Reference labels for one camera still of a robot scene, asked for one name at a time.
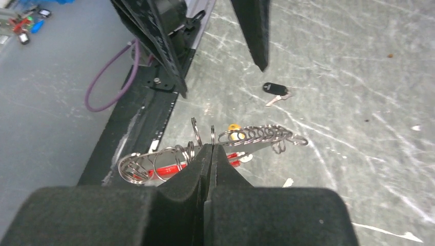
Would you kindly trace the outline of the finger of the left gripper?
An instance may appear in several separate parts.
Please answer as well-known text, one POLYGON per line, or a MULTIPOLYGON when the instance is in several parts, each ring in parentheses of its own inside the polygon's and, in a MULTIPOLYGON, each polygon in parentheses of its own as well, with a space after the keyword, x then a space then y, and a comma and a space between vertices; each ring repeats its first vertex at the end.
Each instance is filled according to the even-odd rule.
POLYGON ((163 65, 179 94, 187 97, 185 76, 155 1, 111 1, 127 29, 163 65))
POLYGON ((269 63, 270 0, 234 0, 231 4, 251 57, 264 72, 269 63))

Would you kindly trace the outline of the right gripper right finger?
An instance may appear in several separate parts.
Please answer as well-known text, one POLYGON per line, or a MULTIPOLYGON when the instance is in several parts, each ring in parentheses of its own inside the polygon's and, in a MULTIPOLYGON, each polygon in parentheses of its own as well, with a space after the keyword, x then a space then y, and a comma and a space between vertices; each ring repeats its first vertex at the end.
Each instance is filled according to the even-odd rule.
POLYGON ((327 188, 252 186, 214 146, 205 245, 358 245, 342 198, 327 188))

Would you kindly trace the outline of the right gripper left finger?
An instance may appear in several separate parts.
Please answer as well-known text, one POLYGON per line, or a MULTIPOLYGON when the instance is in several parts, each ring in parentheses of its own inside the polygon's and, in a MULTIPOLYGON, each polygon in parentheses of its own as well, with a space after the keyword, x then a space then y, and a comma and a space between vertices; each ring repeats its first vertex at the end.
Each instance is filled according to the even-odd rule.
POLYGON ((211 155, 157 187, 51 187, 23 203, 1 245, 205 245, 211 155))

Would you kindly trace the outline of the red handled metal keyring holder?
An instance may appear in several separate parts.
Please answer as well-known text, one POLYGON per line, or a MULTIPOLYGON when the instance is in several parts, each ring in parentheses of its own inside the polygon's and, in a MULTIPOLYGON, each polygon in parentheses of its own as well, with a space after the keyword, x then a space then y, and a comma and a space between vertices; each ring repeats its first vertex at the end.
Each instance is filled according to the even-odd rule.
POLYGON ((168 181, 171 177, 200 161, 203 156, 211 155, 215 147, 224 150, 224 159, 231 165, 239 166, 254 152, 266 147, 276 154, 286 151, 286 145, 307 146, 309 141, 302 135, 281 125, 262 125, 242 127, 245 138, 233 141, 230 131, 217 134, 215 127, 210 127, 210 143, 201 138, 195 118, 191 120, 195 140, 187 146, 175 145, 156 152, 131 153, 117 162, 120 177, 133 185, 144 185, 151 180, 168 181))

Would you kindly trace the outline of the yellow tagged key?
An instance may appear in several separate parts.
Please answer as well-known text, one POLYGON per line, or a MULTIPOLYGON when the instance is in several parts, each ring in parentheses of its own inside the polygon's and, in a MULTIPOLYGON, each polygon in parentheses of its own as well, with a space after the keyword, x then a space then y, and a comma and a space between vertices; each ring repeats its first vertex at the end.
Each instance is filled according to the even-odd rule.
POLYGON ((245 138, 244 132, 240 132, 242 127, 238 124, 231 124, 228 126, 228 130, 230 131, 229 138, 233 141, 242 140, 245 138))

